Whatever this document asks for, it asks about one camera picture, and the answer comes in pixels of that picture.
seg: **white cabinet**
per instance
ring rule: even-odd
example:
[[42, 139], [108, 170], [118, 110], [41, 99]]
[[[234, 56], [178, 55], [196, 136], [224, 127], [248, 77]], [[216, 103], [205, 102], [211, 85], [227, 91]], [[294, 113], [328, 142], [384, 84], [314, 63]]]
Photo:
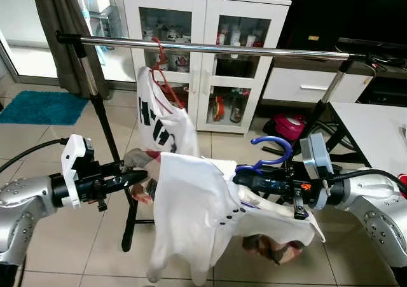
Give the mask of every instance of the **white cabinet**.
[[[290, 0], [124, 0], [129, 37], [276, 47]], [[136, 73], [154, 50], [132, 49]], [[170, 52], [164, 72], [198, 130], [246, 133], [272, 61], [213, 53]]]
[[[322, 98], [335, 73], [274, 67], [268, 79], [264, 99], [317, 102]], [[331, 101], [355, 102], [368, 86], [371, 76], [346, 74]]]

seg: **blue hanger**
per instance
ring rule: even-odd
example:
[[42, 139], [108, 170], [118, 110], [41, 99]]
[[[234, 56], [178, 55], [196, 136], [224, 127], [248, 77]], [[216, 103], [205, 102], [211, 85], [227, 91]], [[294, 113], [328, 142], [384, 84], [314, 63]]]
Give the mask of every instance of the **blue hanger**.
[[242, 169], [249, 169], [251, 171], [257, 172], [258, 174], [261, 174], [261, 170], [259, 168], [262, 165], [272, 165], [272, 164], [282, 163], [282, 162], [286, 161], [293, 153], [293, 148], [291, 147], [290, 143], [288, 143], [285, 139], [282, 139], [281, 137], [277, 137], [277, 136], [261, 136], [261, 137], [258, 137], [257, 139], [252, 139], [250, 141], [250, 143], [255, 145], [255, 144], [258, 144], [263, 141], [276, 142], [277, 144], [281, 145], [284, 148], [286, 153], [282, 157], [280, 157], [276, 160], [260, 160], [259, 162], [254, 164], [254, 166], [240, 165], [240, 166], [236, 167], [235, 172], [241, 171]]

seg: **robotic arm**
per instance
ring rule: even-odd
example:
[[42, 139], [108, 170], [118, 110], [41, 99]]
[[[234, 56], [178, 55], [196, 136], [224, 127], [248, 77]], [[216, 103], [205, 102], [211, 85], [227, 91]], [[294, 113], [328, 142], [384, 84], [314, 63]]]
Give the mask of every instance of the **robotic arm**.
[[294, 206], [294, 217], [303, 219], [312, 209], [329, 204], [355, 215], [400, 286], [407, 286], [407, 199], [396, 177], [375, 169], [340, 171], [332, 166], [321, 134], [301, 140], [303, 163], [284, 169], [263, 166], [261, 174], [242, 170], [234, 182], [255, 192], [280, 195], [280, 203]]
[[[297, 219], [307, 217], [304, 204], [313, 209], [329, 204], [353, 213], [400, 286], [407, 286], [407, 200], [400, 192], [400, 188], [407, 192], [405, 188], [386, 172], [338, 170], [331, 164], [321, 134], [301, 140], [301, 151], [303, 162], [286, 162], [284, 168], [264, 165], [260, 173], [242, 169], [234, 182], [256, 193], [280, 195], [280, 203], [294, 206]], [[123, 171], [121, 162], [100, 165], [93, 161], [90, 140], [75, 134], [61, 161], [62, 174], [22, 178], [0, 189], [0, 286], [13, 286], [39, 219], [59, 207], [78, 208], [81, 202], [97, 201], [99, 211], [104, 211], [108, 193], [148, 176], [146, 171]]]
[[73, 134], [61, 156], [62, 174], [16, 179], [0, 189], [0, 286], [13, 286], [38, 220], [59, 207], [79, 208], [81, 202], [97, 202], [105, 211], [108, 193], [148, 176], [142, 170], [122, 171], [121, 162], [100, 165], [93, 154], [91, 141]]

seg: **blue rug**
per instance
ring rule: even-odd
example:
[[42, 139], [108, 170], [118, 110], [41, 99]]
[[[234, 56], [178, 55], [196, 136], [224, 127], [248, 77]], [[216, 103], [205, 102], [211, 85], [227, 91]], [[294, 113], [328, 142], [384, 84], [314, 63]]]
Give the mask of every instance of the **blue rug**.
[[70, 126], [87, 102], [70, 93], [23, 91], [0, 113], [0, 123]]

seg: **curtain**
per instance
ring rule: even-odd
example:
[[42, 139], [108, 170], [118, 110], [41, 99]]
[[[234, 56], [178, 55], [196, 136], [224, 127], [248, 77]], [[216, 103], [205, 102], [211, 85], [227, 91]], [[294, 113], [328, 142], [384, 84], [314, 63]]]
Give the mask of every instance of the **curtain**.
[[[89, 91], [86, 83], [85, 72], [75, 55], [72, 45], [58, 43], [55, 32], [82, 34], [89, 36], [81, 9], [77, 0], [35, 0], [39, 19], [50, 50], [52, 52], [57, 75], [61, 88], [80, 97], [88, 97]], [[92, 73], [95, 77], [97, 88], [103, 98], [107, 98], [109, 89], [103, 77], [94, 46], [86, 46], [86, 54], [89, 59]]]

